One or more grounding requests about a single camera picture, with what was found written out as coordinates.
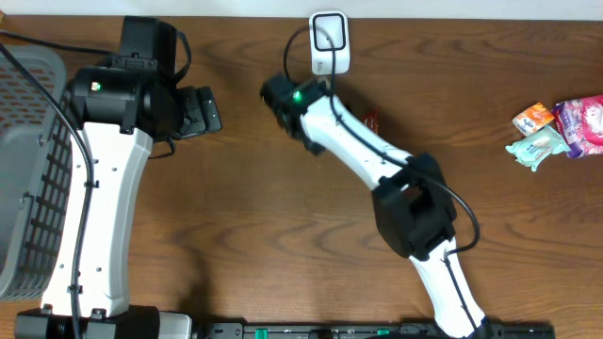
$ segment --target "green light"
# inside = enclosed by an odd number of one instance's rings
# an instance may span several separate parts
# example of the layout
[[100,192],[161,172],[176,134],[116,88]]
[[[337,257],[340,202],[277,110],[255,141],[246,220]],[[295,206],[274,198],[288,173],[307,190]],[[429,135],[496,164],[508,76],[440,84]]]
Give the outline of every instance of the green light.
[[295,93],[293,93],[293,101],[294,102],[300,102],[302,100],[302,94],[296,90]]

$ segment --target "wooden tabletop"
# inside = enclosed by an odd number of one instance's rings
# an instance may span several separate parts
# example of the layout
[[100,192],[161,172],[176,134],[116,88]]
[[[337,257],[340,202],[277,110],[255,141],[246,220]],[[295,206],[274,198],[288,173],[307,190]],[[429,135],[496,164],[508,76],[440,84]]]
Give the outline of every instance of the wooden tabletop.
[[[332,154],[289,139],[259,99],[307,22],[165,20],[192,48],[183,85],[211,86],[224,128],[147,164],[132,303],[249,322],[432,317],[415,269],[379,236],[367,188]],[[122,19],[9,16],[3,28],[117,51]],[[481,242],[461,263],[486,314],[603,337],[603,156],[550,156],[532,173],[504,150],[522,137],[511,119],[524,108],[603,92],[603,24],[354,19],[350,45],[342,100],[357,115],[378,107],[382,137],[435,156],[478,215]],[[294,44],[293,76],[309,76],[308,51],[307,37]],[[96,62],[60,54],[70,75]],[[459,215],[463,244],[471,227]],[[0,337],[37,305],[3,303]]]

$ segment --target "pink snack package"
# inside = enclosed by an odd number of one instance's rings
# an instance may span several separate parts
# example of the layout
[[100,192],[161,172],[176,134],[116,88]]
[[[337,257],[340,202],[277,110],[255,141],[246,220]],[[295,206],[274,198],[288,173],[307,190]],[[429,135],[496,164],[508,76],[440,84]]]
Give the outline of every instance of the pink snack package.
[[551,112],[569,145],[567,156],[603,153],[603,95],[559,103]]

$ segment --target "white wall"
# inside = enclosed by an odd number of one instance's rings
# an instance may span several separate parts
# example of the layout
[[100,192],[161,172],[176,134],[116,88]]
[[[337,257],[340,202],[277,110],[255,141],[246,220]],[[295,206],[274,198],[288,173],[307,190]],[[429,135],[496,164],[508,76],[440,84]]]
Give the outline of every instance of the white wall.
[[7,14],[603,20],[603,0],[0,0]]

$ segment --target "orange snack package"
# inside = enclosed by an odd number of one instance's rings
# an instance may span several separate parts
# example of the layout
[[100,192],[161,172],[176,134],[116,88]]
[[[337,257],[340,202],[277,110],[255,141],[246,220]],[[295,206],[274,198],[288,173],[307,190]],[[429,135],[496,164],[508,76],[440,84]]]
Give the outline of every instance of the orange snack package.
[[524,136],[527,137],[545,127],[554,119],[555,117],[548,111],[548,109],[546,109],[541,103],[538,103],[519,113],[515,118],[513,118],[513,124]]

